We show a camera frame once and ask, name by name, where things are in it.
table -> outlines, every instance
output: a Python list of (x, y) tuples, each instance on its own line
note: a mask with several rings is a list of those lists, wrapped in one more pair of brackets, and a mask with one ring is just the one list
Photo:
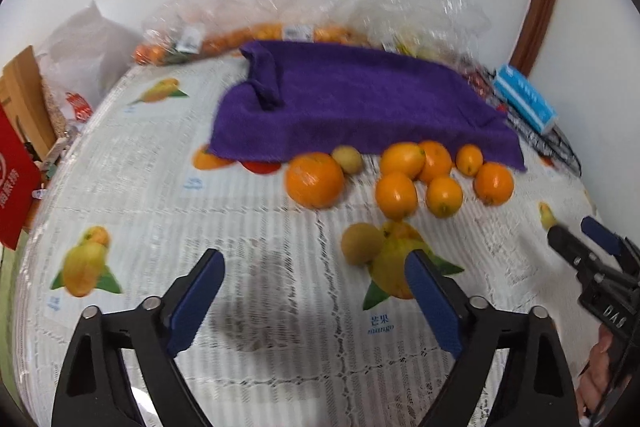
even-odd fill
[[(225, 255), (226, 279), (177, 363), (214, 425), (408, 425), (433, 402), (452, 358), (438, 348), (415, 301), (390, 298), (363, 311), (369, 273), (347, 266), (340, 253), (351, 223), (385, 220), (373, 203), (376, 158), (367, 158), (337, 205), (320, 211), (287, 198), (282, 169), (260, 176), (239, 164), (214, 171), (191, 164), (209, 140), (220, 96), (245, 74), (238, 57), (137, 66), (65, 157), (36, 218), (15, 299), (15, 374), (39, 425), (50, 422), (82, 309), (129, 309), (162, 295), (207, 248)], [(165, 78), (178, 79), (188, 96), (132, 104)], [(573, 270), (546, 246), (538, 203), (574, 231), (593, 209), (579, 180), (523, 150), (528, 171), (515, 175), (507, 204), (484, 207), (471, 182), (454, 172), (465, 192), (459, 213), (440, 221), (421, 203), (410, 223), (435, 253), (465, 267), (456, 280), (468, 295), (514, 311), (545, 306), (575, 376), (596, 324), (576, 303)], [(122, 293), (96, 289), (76, 298), (50, 290), (65, 253), (94, 225), (111, 236), (107, 263)], [(473, 425), (486, 417), (504, 355)], [(135, 357), (126, 363), (147, 424), (158, 425)]]

orange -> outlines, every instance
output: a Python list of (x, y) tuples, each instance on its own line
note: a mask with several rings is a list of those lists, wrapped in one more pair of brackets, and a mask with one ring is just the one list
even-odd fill
[(282, 40), (282, 24), (266, 23), (255, 25), (252, 30), (254, 39), (258, 41), (281, 41)]
[(224, 37), (207, 37), (202, 41), (202, 51), (200, 53), (204, 57), (216, 57), (217, 55), (223, 54), (226, 49), (227, 46)]
[(344, 174), (338, 162), (323, 152), (296, 156), (284, 175), (287, 194), (306, 208), (334, 204), (344, 188)]
[(146, 58), (155, 66), (162, 66), (166, 57), (166, 49), (163, 46), (155, 44), (148, 49)]
[(418, 208), (414, 182), (402, 172), (382, 176), (376, 184), (376, 203), (388, 219), (400, 221)]
[(475, 145), (463, 145), (456, 155), (456, 167), (463, 176), (475, 177), (482, 166), (482, 151)]
[(208, 148), (208, 145), (203, 145), (191, 158), (191, 164), (198, 171), (212, 171), (213, 169), (220, 169), (221, 167), (231, 165), (234, 162), (233, 160), (225, 160), (224, 158), (219, 158), (215, 154), (207, 152)]
[(485, 163), (474, 180), (474, 190), (482, 203), (498, 206), (506, 203), (513, 194), (513, 176), (499, 163)]
[(453, 162), (449, 151), (438, 142), (421, 142), (424, 151), (424, 167), (420, 172), (420, 181), (429, 185), (438, 176), (449, 176)]
[(232, 31), (224, 35), (226, 48), (234, 50), (239, 48), (243, 44), (254, 40), (251, 28), (240, 28), (239, 30)]
[(349, 35), (343, 26), (321, 26), (314, 29), (314, 42), (340, 42)]
[(148, 64), (149, 63), (149, 48), (144, 44), (138, 44), (136, 46), (136, 51), (133, 56), (136, 59), (136, 62), (139, 64)]
[(425, 201), (431, 214), (444, 219), (460, 210), (462, 198), (462, 188), (457, 181), (448, 176), (438, 176), (431, 180)]
[(424, 151), (417, 143), (396, 143), (382, 153), (380, 173), (385, 176), (392, 172), (402, 172), (412, 180), (424, 166)]

purple towel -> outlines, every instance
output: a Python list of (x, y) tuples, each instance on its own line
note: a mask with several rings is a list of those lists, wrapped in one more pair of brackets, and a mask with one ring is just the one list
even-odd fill
[(436, 140), (453, 157), (473, 143), (486, 160), (524, 170), (504, 115), (449, 68), (338, 44), (254, 41), (241, 51), (248, 80), (220, 102), (209, 147), (220, 157), (285, 162), (342, 144), (380, 154)]

finger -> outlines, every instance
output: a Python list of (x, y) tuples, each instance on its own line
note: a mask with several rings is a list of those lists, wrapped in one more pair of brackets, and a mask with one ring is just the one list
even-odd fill
[(587, 373), (596, 389), (600, 394), (603, 394), (607, 390), (607, 384), (609, 384), (611, 378), (609, 374), (609, 355), (600, 353), (597, 357), (590, 359)]
[(582, 397), (582, 393), (580, 393), (580, 388), (575, 390), (575, 402), (578, 406), (578, 417), (582, 418), (584, 416), (584, 398)]
[(588, 372), (580, 378), (580, 385), (578, 386), (578, 389), (580, 389), (582, 399), (584, 400), (584, 404), (587, 406), (587, 409), (594, 412), (600, 402), (602, 394), (596, 388), (595, 384), (591, 380), (591, 375)]
[(597, 346), (600, 348), (600, 352), (606, 352), (611, 343), (613, 342), (613, 333), (609, 331), (604, 324), (601, 324), (598, 328), (598, 344)]

clear plastic bag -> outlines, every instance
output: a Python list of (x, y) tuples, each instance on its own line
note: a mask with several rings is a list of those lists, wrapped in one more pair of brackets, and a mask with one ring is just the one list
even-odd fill
[(36, 60), (67, 128), (82, 129), (130, 66), (136, 37), (105, 19), (95, 2), (69, 17), (42, 43)]
[(145, 22), (139, 63), (214, 57), (253, 39), (370, 46), (464, 69), (482, 10), (461, 0), (174, 0)]

